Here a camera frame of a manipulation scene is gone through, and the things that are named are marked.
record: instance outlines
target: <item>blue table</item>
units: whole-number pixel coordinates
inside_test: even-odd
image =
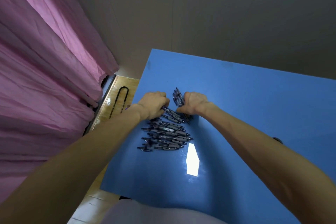
[[[175,87],[206,94],[226,112],[280,138],[336,181],[336,81],[153,49],[133,102],[159,90],[174,109]],[[195,138],[197,176],[187,174],[193,146],[174,152],[137,150],[146,136],[140,128],[146,125],[139,124],[111,160],[101,189],[155,207],[197,210],[228,223],[298,223],[203,118],[196,116],[186,125]],[[197,168],[197,159],[193,164]]]

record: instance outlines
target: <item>white shirt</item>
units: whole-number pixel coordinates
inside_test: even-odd
[[[187,209],[155,208],[135,200],[119,200],[100,224],[226,224],[205,213]]]

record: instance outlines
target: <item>hand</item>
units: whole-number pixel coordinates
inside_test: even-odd
[[[200,114],[204,104],[209,103],[206,95],[197,92],[186,92],[184,94],[185,105],[177,108],[177,112],[189,115]]]
[[[165,92],[148,92],[135,105],[139,107],[142,120],[151,120],[164,113],[161,108],[163,106],[168,107],[169,99],[166,98]]]

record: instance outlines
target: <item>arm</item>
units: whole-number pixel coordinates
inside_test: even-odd
[[[163,114],[164,105],[166,93],[147,93],[37,168],[0,205],[0,223],[66,224],[126,136],[140,121]]]
[[[318,167],[273,138],[208,102],[203,94],[186,92],[178,112],[208,120],[263,181],[273,195],[302,223],[336,223],[336,187]]]

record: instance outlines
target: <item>wrist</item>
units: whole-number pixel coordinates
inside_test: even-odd
[[[206,112],[209,108],[214,108],[216,107],[216,105],[212,102],[203,102],[203,103],[200,103],[196,108],[195,108],[195,111],[196,111],[196,114],[201,116],[201,117],[204,117],[206,115]]]
[[[146,110],[145,107],[143,107],[142,105],[140,104],[132,104],[128,110],[132,110],[133,112],[136,112],[137,115],[139,115],[139,119],[140,121],[143,121],[143,120],[146,120],[148,115],[149,115],[149,112]]]

